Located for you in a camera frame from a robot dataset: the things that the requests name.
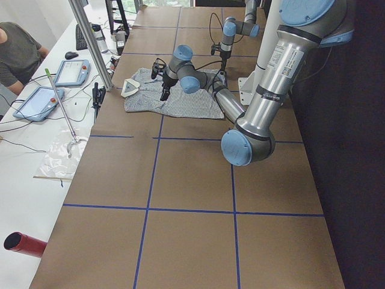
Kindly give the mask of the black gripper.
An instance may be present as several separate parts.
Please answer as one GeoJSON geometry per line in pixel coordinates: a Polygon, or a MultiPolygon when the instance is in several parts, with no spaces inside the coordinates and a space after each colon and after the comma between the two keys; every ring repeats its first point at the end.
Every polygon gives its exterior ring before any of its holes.
{"type": "Polygon", "coordinates": [[[227,60],[231,57],[231,46],[222,43],[211,45],[211,55],[214,55],[216,52],[219,52],[221,57],[220,74],[225,75],[227,60]]]}
{"type": "Polygon", "coordinates": [[[170,88],[173,86],[173,78],[171,78],[167,72],[167,63],[157,58],[152,64],[151,79],[159,80],[162,82],[162,94],[160,101],[167,101],[170,95],[170,88]]]}

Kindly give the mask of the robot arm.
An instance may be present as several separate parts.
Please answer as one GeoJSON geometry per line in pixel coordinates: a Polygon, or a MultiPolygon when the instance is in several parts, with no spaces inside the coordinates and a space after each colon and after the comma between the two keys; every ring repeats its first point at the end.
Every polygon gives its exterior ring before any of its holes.
{"type": "Polygon", "coordinates": [[[229,16],[225,19],[222,24],[222,38],[221,41],[211,46],[211,55],[219,52],[221,58],[220,73],[224,75],[226,64],[228,59],[231,57],[232,48],[235,41],[235,36],[241,37],[257,37],[259,33],[259,25],[257,21],[257,8],[260,7],[261,1],[245,1],[245,16],[244,20],[236,20],[233,16],[229,16]]]}
{"type": "Polygon", "coordinates": [[[193,51],[187,45],[179,45],[169,63],[156,60],[151,77],[162,78],[162,101],[176,84],[187,94],[201,89],[212,94],[234,124],[221,139],[222,153],[229,163],[246,166],[273,153],[275,139],[270,125],[309,51],[349,42],[355,12],[355,1],[273,1],[255,70],[239,81],[239,88],[250,88],[248,107],[235,99],[218,75],[194,67],[193,51]]]}

